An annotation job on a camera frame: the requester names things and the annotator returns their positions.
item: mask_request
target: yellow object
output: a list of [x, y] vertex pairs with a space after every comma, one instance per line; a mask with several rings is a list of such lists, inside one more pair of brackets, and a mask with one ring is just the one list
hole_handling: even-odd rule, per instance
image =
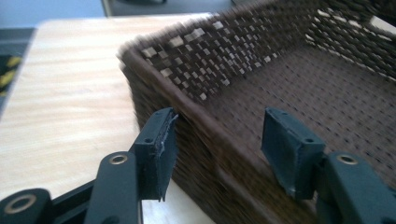
[[11, 82], [14, 75], [15, 75], [15, 69], [8, 71], [2, 76], [0, 76], [0, 87], [5, 87], [9, 82]]
[[8, 60], [7, 67], [13, 67], [13, 66], [17, 65], [20, 61], [21, 61], [20, 57], [11, 57]]

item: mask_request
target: metal rivet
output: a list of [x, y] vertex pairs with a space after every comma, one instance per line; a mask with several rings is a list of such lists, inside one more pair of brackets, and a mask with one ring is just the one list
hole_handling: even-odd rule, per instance
[[120, 155], [113, 156], [110, 159], [110, 163], [113, 165], [118, 165], [118, 164], [122, 164], [122, 163], [126, 162], [127, 160], [128, 160], [127, 156], [120, 154]]
[[356, 165], [358, 164], [358, 161], [353, 159], [352, 157], [348, 155], [339, 155], [337, 156], [337, 160], [339, 160], [342, 163], [348, 164], [348, 165]]
[[7, 214], [16, 214], [22, 212], [27, 208], [29, 208], [30, 206], [32, 206], [36, 200], [37, 197], [34, 194], [24, 194], [9, 202], [6, 208], [4, 209], [4, 211]]

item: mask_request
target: wooden table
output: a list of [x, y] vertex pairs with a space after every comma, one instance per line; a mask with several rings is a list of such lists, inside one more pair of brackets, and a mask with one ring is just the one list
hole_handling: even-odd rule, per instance
[[[94, 179], [100, 160], [139, 133], [116, 57], [138, 35], [206, 14], [47, 21], [39, 26], [0, 120], [0, 200], [21, 189], [52, 198]], [[213, 223], [171, 182], [145, 223]]]

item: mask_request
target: black object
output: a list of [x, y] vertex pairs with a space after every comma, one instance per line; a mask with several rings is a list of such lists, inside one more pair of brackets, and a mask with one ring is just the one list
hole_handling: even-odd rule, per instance
[[45, 189], [5, 198], [0, 224], [143, 223], [141, 200], [164, 199], [176, 164], [176, 119], [172, 108], [155, 112], [130, 151], [104, 157], [95, 180], [53, 201]]
[[318, 193], [321, 224], [396, 223], [396, 197], [356, 155], [325, 155], [323, 141], [288, 113], [266, 108], [262, 151], [285, 191], [296, 200]]

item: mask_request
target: wicker basket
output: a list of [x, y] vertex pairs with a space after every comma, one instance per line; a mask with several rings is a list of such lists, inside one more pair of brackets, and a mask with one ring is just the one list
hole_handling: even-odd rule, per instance
[[172, 106], [174, 180], [217, 223], [315, 223], [260, 151], [264, 108], [289, 111], [396, 187], [396, 37], [355, 1], [266, 1], [124, 49], [140, 126]]

